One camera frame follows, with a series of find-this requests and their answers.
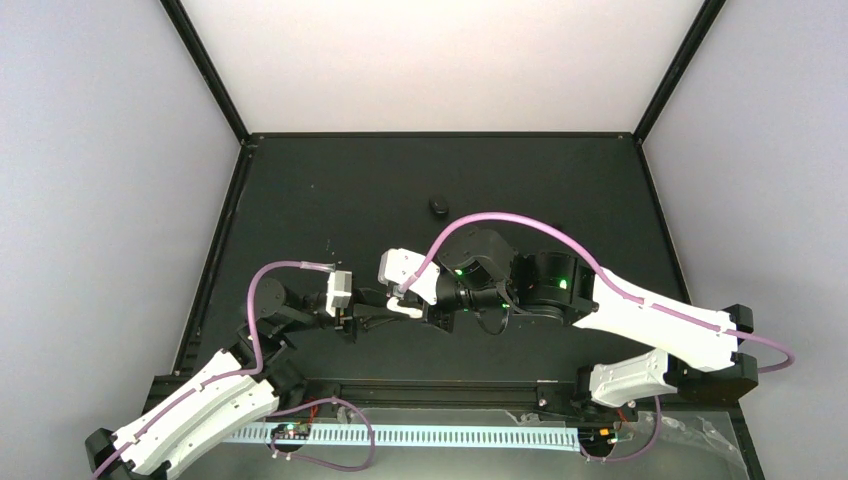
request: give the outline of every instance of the black frame edge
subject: black frame edge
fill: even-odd
[[[180,0],[161,1],[162,6],[165,7],[165,11],[168,12],[168,16],[171,18],[171,22],[174,24],[174,28],[177,29],[177,33],[180,34],[180,38],[183,39],[183,43],[185,44],[186,49],[188,49],[188,53],[191,55],[191,58],[194,59],[194,63],[197,65],[200,75],[209,87],[209,91],[212,92],[212,96],[215,97],[215,101],[218,102],[218,107],[221,108],[221,112],[227,119],[227,123],[230,124],[230,128],[233,129],[233,133],[236,135],[236,138],[239,142],[246,142],[248,137],[250,137],[247,127],[241,120],[241,116],[239,115],[238,110],[236,110],[236,106],[230,98],[230,94],[227,93],[227,89],[224,88],[224,82],[222,82],[221,77],[218,76],[218,71],[215,69],[215,65],[212,64],[212,59],[209,57],[209,53],[206,52],[203,42],[200,41],[200,37],[197,35],[197,30],[194,29],[194,25],[192,25],[191,20],[189,20],[188,13],[186,12],[185,7],[183,7],[183,3]]]
[[[510,132],[510,131],[467,131],[467,132],[254,132],[265,138],[464,138],[464,137],[507,137],[507,138],[624,138],[630,132]]]
[[[742,458],[745,459],[745,466],[748,467],[748,478],[750,480],[765,480],[766,475],[763,473],[763,466],[760,464],[760,458],[754,448],[754,439],[751,437],[750,430],[748,430],[748,422],[745,421],[745,415],[742,413],[739,402],[736,403],[735,412],[731,415],[730,420],[733,424],[733,433],[736,434],[736,443],[742,452]]]
[[[671,240],[671,232],[668,230],[668,223],[665,220],[662,204],[660,204],[657,187],[654,185],[654,177],[651,175],[651,167],[648,165],[648,159],[645,157],[645,151],[642,149],[642,142],[640,142],[635,136],[633,137],[633,146],[636,148],[636,154],[639,156],[639,163],[642,165],[642,172],[645,174],[645,182],[648,184],[648,190],[651,193],[651,202],[654,204],[657,219],[660,221],[660,229],[662,230],[666,249],[668,250],[669,256],[671,256],[674,278],[677,280],[677,286],[680,289],[680,298],[684,302],[691,304],[692,298],[689,296],[689,289],[686,288],[686,280],[683,278],[683,269],[680,267],[680,257],[677,256],[677,251],[674,249],[674,242]]]
[[[654,92],[648,108],[645,109],[642,119],[639,120],[639,125],[633,131],[633,136],[636,138],[637,143],[644,143],[648,137],[651,128],[657,122],[663,108],[671,98],[671,94],[674,93],[674,88],[683,77],[686,67],[689,66],[689,62],[692,61],[695,52],[698,51],[698,47],[701,46],[701,42],[707,36],[707,32],[721,11],[721,7],[724,6],[725,1],[704,0],[704,4],[701,5],[701,9],[695,16],[692,26],[689,27],[686,36],[683,37],[683,43],[680,44],[680,48],[677,49],[677,53],[671,60],[671,65],[668,66],[668,70],[666,70],[659,87],[657,87],[657,91]]]
[[[188,314],[188,321],[183,331],[183,336],[180,339],[180,346],[177,350],[173,369],[174,373],[178,375],[190,375],[194,369],[194,359],[197,353],[191,351],[192,345],[194,345],[194,348],[197,348],[202,333],[203,319],[206,318],[209,299],[212,296],[212,289],[218,277],[221,256],[227,243],[227,237],[230,234],[236,207],[244,190],[244,184],[247,181],[250,166],[253,163],[254,152],[257,147],[253,142],[253,138],[249,140],[239,150],[236,165],[233,169],[233,176],[227,188],[227,195],[224,197],[224,206],[221,208],[221,215],[218,217],[215,233],[212,236],[212,245],[209,248],[206,263],[203,265],[203,271],[200,275],[200,284],[197,287],[197,293],[194,296],[194,301],[191,304],[191,310]]]

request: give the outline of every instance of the light gray wall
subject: light gray wall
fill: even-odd
[[[646,144],[694,301],[798,354],[742,402],[769,479],[848,466],[846,126],[848,4],[728,2]]]
[[[87,478],[174,360],[237,143],[159,2],[0,8],[0,476]]]

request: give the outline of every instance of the black table surface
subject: black table surface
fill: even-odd
[[[425,253],[462,215],[505,211],[560,227],[602,265],[675,299],[683,286],[629,134],[256,135],[252,163],[201,325],[197,365],[234,343],[253,274],[275,260],[333,262],[356,286],[377,282],[389,248]],[[443,195],[447,219],[429,211]],[[517,225],[488,222],[524,253],[563,248]],[[326,275],[270,276],[305,294]],[[497,319],[488,319],[492,325]],[[310,378],[433,381],[573,380],[578,367],[609,363],[648,347],[612,334],[546,322],[511,322],[486,335],[470,314],[453,334],[399,322],[344,344],[331,331],[292,336],[293,359]]]

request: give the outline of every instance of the wire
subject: wire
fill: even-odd
[[[264,267],[260,268],[259,271],[253,275],[253,279],[250,281],[250,285],[247,288],[247,328],[250,331],[250,338],[251,342],[253,343],[253,355],[256,360],[256,365],[253,368],[233,370],[232,372],[214,375],[201,382],[201,388],[206,387],[210,383],[217,382],[218,380],[223,380],[225,378],[229,378],[236,375],[256,375],[257,373],[261,372],[262,369],[265,367],[265,363],[262,358],[262,347],[259,344],[259,332],[256,329],[256,312],[254,311],[256,300],[256,287],[259,286],[259,280],[261,280],[266,273],[277,268],[285,267],[300,268],[304,270],[314,270],[327,273],[335,271],[335,265],[332,263],[323,264],[312,262],[294,262],[288,260],[271,262],[268,265],[265,265]],[[196,391],[197,390],[195,389],[188,390],[176,399],[174,399],[174,401],[166,405],[164,408],[162,408],[159,413],[157,413],[150,420],[148,420],[141,427],[141,429],[139,429],[135,433],[135,435],[133,435],[136,441],[139,441],[141,436],[147,433],[147,431],[150,430],[150,428],[156,422],[158,422],[162,417],[164,417],[168,412],[170,412],[174,407],[179,405],[182,401],[192,396]],[[102,475],[103,472],[106,471],[106,469],[108,469],[110,465],[112,465],[112,463],[114,463],[128,448],[130,448],[131,445],[133,445],[133,442],[125,443],[123,446],[115,450],[112,455],[106,458],[106,460],[103,461],[103,463],[101,463],[100,466],[98,466],[97,469],[94,470],[94,473],[91,476],[92,480],[97,480],[100,475]]]
[[[475,312],[474,318],[477,319],[477,325],[480,326],[481,330],[483,330],[489,335],[492,335],[493,337],[497,337],[498,335],[502,334],[504,330],[506,330],[506,326],[509,324],[509,311],[504,313],[504,317],[501,319],[501,328],[499,328],[497,332],[489,330],[489,327],[487,327],[486,324],[483,323],[483,319],[480,318],[480,315],[478,313]]]
[[[662,424],[662,409],[660,408],[660,397],[654,397],[654,403],[657,406],[657,418],[654,423],[654,433],[651,434],[651,439],[648,440],[648,443],[645,444],[644,447],[640,448],[638,451],[631,453],[630,455],[625,455],[623,457],[618,458],[607,458],[607,457],[595,457],[589,455],[589,452],[583,448],[583,445],[580,445],[580,453],[586,457],[586,460],[594,460],[602,463],[615,463],[615,462],[626,462],[627,460],[633,460],[644,455],[648,450],[653,448],[653,446],[657,443],[657,440],[660,438],[660,425]]]
[[[624,298],[625,300],[630,300],[631,302],[637,303],[639,305],[645,304],[644,298],[641,298],[641,297],[638,297],[636,295],[627,293],[622,288],[620,288],[618,285],[613,283],[613,281],[610,280],[610,278],[607,276],[604,268],[601,267],[601,265],[598,263],[597,260],[595,260],[595,257],[593,257],[592,254],[590,254],[589,251],[586,250],[586,248],[584,248],[582,245],[577,243],[577,241],[575,241],[574,239],[572,239],[568,235],[566,235],[566,234],[560,232],[559,230],[555,229],[554,227],[551,227],[550,225],[542,223],[538,220],[534,220],[532,218],[525,217],[525,216],[522,216],[522,215],[516,215],[514,213],[504,213],[504,212],[474,213],[474,214],[467,215],[465,217],[462,217],[462,218],[459,218],[459,219],[453,221],[450,225],[447,226],[447,228],[442,230],[442,233],[439,234],[439,236],[436,238],[436,241],[433,242],[433,245],[430,246],[430,250],[427,252],[427,256],[424,258],[424,261],[421,263],[421,266],[418,267],[418,270],[415,273],[413,273],[408,279],[406,279],[406,281],[403,282],[403,284],[399,287],[398,290],[400,291],[400,293],[406,292],[406,290],[409,288],[409,286],[412,285],[413,283],[415,283],[418,280],[418,278],[424,273],[424,270],[427,269],[427,265],[429,265],[430,262],[433,261],[433,258],[435,258],[436,253],[439,251],[439,248],[442,246],[442,244],[445,242],[445,240],[448,238],[448,236],[450,236],[451,233],[453,233],[458,228],[463,227],[465,225],[468,225],[470,223],[482,222],[482,221],[487,221],[487,220],[497,220],[497,221],[502,221],[502,222],[518,223],[520,225],[525,225],[525,226],[528,226],[530,228],[534,228],[536,230],[539,230],[542,233],[546,233],[546,234],[550,235],[551,237],[554,237],[555,239],[564,243],[566,246],[570,247],[572,250],[574,250],[577,253],[577,255],[579,255],[581,258],[583,258],[583,260],[585,260],[586,263],[589,264],[589,266],[592,268],[592,270],[595,271],[595,274],[598,276],[598,278],[600,278],[601,281],[604,282],[604,284],[606,286],[608,286],[612,291],[621,295],[621,297]],[[716,333],[723,333],[725,335],[731,335],[731,336],[734,336],[736,338],[741,338],[743,340],[748,340],[750,342],[765,345],[767,347],[773,348],[773,349],[783,353],[784,355],[786,355],[786,360],[784,360],[780,363],[777,363],[775,365],[760,367],[759,369],[757,369],[758,373],[769,373],[769,372],[775,372],[775,371],[778,371],[778,370],[783,370],[784,368],[787,368],[790,365],[792,365],[793,363],[795,363],[795,353],[793,353],[792,350],[789,347],[782,345],[778,342],[775,342],[774,340],[770,340],[770,339],[763,338],[763,337],[760,337],[758,335],[753,335],[753,334],[746,333],[746,332],[740,332],[738,330],[724,330],[724,331],[722,331],[721,327],[719,327],[718,325],[713,325],[712,323],[705,322],[703,320],[699,320],[695,317],[692,317],[690,315],[686,315],[685,313],[678,312],[677,310],[673,310],[671,308],[664,307],[662,305],[652,304],[650,306],[650,308],[653,308],[654,310],[657,310],[657,311],[660,311],[662,313],[677,317],[681,320],[685,320],[689,323],[698,325],[699,327],[703,327],[703,328],[706,328],[708,330],[712,330]]]
[[[368,419],[365,417],[365,414],[362,413],[362,410],[356,408],[356,406],[354,406],[352,403],[350,403],[346,400],[342,400],[341,398],[336,398],[336,397],[322,398],[320,400],[315,400],[313,402],[304,403],[303,405],[300,405],[300,406],[297,406],[297,407],[294,407],[294,408],[290,408],[288,410],[282,410],[282,411],[279,411],[279,412],[274,412],[274,413],[268,415],[268,417],[282,417],[282,416],[285,416],[285,415],[291,415],[292,413],[297,413],[301,410],[306,410],[307,408],[312,408],[312,407],[315,407],[315,406],[318,406],[318,405],[321,405],[321,404],[325,404],[325,403],[332,403],[332,404],[338,403],[340,405],[344,405],[345,407],[353,410],[354,413],[359,415],[359,418],[362,419],[362,423],[365,424],[365,428],[368,430],[368,440],[369,440],[368,458],[366,458],[365,461],[362,462],[360,465],[357,465],[355,467],[348,467],[346,465],[339,465],[339,464],[336,464],[336,463],[328,462],[326,460],[321,460],[319,458],[310,457],[308,455],[301,455],[299,453],[286,453],[286,460],[290,460],[290,459],[306,460],[307,462],[314,463],[315,465],[320,465],[322,467],[332,468],[333,470],[338,470],[340,472],[360,472],[360,471],[365,470],[366,468],[370,467],[371,464],[374,463],[374,455],[377,453],[377,443],[376,443],[376,438],[375,438],[375,435],[374,435],[374,427],[371,426],[371,422],[368,421]],[[277,434],[277,435],[274,435],[274,438],[271,439],[271,448],[272,448],[275,455],[277,453],[280,453],[280,451],[277,450],[277,445],[276,445],[277,439],[279,437],[280,437],[280,434]]]

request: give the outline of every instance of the white wall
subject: white wall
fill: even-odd
[[[728,2],[646,144],[694,301],[798,354],[742,402],[769,479],[848,467],[846,125],[848,4]]]
[[[0,476],[88,478],[172,365],[237,143],[159,2],[0,9]]]
[[[702,0],[183,3],[250,131],[632,131]]]

